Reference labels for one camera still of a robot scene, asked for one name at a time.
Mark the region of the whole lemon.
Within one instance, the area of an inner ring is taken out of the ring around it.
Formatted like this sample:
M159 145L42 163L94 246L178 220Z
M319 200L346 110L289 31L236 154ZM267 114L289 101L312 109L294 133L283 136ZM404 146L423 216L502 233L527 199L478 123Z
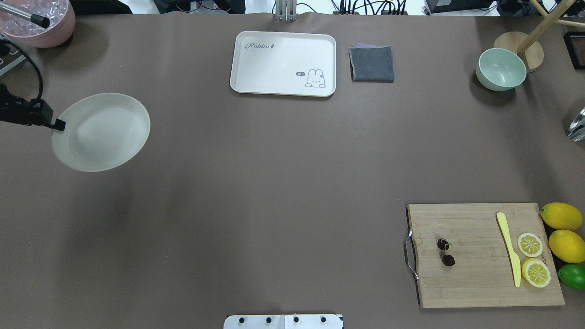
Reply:
M553 231L548 240L549 248L560 260L580 264L585 260L585 242L579 234L566 229Z
M583 215L573 205L552 202L540 209L544 223L553 229L576 231L583 224Z

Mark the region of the upper lemon slice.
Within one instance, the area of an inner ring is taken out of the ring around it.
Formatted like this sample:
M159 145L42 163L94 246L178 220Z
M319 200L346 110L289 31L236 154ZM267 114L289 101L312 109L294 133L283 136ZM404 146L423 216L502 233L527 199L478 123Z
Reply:
M517 238L521 254L528 258L537 258L543 253L543 243L534 233L521 233Z

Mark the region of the bamboo cutting board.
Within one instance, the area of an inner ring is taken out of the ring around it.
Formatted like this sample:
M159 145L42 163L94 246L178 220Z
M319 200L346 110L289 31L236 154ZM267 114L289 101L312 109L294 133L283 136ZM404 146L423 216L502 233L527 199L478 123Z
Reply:
M534 233L541 238L539 259L550 270L547 287L537 288L521 279L514 286L505 243L496 220L506 215L512 245L517 238ZM407 265L416 279L422 308L492 308L514 306L560 306L564 296L557 278L547 234L536 203L409 204L405 245ZM437 240L446 239L455 258L451 267L441 262Z

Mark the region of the dark red cherry pair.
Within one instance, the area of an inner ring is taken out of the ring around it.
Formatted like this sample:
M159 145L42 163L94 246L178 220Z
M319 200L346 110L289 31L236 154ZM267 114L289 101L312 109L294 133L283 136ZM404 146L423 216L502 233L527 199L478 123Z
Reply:
M440 250L441 262L444 266L451 267L455 264L455 258L449 254L451 244L444 238L437 240L437 248Z

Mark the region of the steel ice scoop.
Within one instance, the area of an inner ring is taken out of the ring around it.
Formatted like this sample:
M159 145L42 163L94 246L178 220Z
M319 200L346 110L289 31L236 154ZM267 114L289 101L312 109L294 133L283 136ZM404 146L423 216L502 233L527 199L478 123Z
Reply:
M579 114L570 123L566 135L576 143L585 143L585 107L583 107Z

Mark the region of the cream rabbit tray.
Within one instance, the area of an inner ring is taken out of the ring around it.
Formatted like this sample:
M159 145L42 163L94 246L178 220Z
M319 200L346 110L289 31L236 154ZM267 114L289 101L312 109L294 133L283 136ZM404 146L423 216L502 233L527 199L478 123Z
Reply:
M330 35L243 31L236 36L229 84L247 94L331 96L336 56Z

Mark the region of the green lime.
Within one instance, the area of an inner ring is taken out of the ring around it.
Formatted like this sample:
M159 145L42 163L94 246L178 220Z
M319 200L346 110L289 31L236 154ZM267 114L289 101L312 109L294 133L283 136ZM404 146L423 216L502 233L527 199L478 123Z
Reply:
M565 264L558 272L558 279L565 285L578 290L585 289L585 267L578 264Z

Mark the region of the black handled muddler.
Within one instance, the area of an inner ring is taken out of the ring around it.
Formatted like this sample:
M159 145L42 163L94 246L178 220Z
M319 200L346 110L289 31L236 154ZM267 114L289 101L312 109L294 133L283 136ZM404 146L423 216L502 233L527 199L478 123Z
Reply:
M7 4L4 1L0 2L0 10L2 12L8 13L9 15L13 15L13 16L19 17L21 19L24 19L25 21L30 21L31 23L34 23L37 26L40 26L42 28L50 27L50 19L48 19L48 17L40 16L38 14L31 13L31 12L27 12L24 9Z

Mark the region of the near whole lemon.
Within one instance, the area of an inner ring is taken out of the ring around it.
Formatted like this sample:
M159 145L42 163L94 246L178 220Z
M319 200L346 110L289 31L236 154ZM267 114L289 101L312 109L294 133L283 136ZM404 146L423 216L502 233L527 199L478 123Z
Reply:
M549 248L560 260L580 264L585 260L585 242L579 234L566 229L553 231L548 240Z

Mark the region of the aluminium frame post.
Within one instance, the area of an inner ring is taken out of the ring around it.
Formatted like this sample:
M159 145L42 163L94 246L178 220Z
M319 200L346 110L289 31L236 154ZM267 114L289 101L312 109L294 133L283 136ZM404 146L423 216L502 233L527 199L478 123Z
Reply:
M276 0L274 8L276 21L296 21L298 18L296 0Z

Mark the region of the wooden cup rack stand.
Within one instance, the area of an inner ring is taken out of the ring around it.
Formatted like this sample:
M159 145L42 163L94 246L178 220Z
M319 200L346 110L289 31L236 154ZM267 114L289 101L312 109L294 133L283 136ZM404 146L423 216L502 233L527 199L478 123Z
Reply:
M575 3L574 0L562 0L550 13L537 0L531 0L530 3L541 14L541 23L528 35L523 32L505 32L497 37L493 44L494 48L503 48L519 56L524 62L528 73L539 69L544 61L543 47L537 40L545 31L554 24L584 27L583 23L561 19L561 16Z

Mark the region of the lower lemon slice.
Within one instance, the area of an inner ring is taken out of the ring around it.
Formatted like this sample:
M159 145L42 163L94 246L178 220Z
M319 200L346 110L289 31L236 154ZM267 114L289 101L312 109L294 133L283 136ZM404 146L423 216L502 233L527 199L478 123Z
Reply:
M521 275L530 285L537 288L547 287L551 280L549 268L537 258L528 258L524 261L521 265Z

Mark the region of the pink bowl with ice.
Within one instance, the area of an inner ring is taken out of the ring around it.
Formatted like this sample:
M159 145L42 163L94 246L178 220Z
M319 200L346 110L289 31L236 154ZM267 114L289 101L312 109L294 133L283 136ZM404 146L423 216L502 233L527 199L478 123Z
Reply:
M69 0L2 0L0 14L2 35L35 48L60 46L76 25Z

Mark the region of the lemon slice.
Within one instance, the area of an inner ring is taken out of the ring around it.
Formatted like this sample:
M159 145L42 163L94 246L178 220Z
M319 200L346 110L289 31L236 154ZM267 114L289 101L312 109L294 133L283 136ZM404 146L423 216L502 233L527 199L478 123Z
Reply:
M537 288L547 287L551 280L549 268L537 258L528 258L524 261L521 265L521 275L530 285Z
M528 258L537 258L543 253L543 243L534 233L521 233L517 238L521 254Z

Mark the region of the far whole lemon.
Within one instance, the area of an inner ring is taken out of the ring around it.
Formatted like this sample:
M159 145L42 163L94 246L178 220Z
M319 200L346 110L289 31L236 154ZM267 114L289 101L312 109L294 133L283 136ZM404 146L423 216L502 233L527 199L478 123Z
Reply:
M553 229L576 231L583 224L583 215L573 205L552 202L540 209L544 223Z

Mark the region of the yellow plastic knife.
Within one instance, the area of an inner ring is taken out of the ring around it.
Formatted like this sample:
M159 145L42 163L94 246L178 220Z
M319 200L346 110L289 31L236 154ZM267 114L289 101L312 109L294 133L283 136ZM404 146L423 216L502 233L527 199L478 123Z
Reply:
M511 232L510 232L510 228L508 225L506 215L503 212L499 211L496 214L496 220L497 220L497 223L499 225L499 229L500 229L501 235L503 237L503 241L505 243L506 251L507 251L507 254L509 257L509 261L510 261L510 265L511 265L511 269L512 269L514 286L516 288L519 288L521 286L521 279L522 279L521 262L520 262L520 257L515 252L513 245L512 245Z

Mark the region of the cream round plate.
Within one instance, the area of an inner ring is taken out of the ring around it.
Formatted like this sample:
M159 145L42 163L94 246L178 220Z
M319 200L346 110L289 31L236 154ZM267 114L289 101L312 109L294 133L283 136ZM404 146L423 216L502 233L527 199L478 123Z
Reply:
M65 166L97 172L121 166L148 140L151 120L138 100L107 92L88 96L59 116L64 131L51 135L53 152Z

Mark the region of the grey folded cloth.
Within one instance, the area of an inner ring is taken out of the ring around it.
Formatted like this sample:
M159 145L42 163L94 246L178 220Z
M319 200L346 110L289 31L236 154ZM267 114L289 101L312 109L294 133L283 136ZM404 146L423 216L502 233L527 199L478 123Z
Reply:
M357 44L349 48L349 58L353 81L394 82L393 50L390 46Z

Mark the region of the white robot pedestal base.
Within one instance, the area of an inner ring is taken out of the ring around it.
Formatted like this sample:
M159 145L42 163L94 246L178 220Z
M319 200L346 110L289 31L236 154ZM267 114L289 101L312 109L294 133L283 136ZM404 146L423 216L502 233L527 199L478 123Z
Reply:
M228 316L224 329L343 329L338 314L269 314Z

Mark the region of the black framed wooden tray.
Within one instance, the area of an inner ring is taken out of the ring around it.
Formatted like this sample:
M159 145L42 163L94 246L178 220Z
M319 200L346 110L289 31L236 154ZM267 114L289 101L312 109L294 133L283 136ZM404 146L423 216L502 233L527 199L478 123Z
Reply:
M585 32L567 32L564 43L574 69L585 69Z

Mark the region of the mint green bowl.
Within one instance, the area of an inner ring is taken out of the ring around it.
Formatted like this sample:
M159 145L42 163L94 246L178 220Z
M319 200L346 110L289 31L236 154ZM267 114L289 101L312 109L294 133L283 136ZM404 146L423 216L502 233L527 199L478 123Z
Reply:
M524 83L527 69L514 52L490 48L480 55L475 73L483 87L491 91L508 91Z

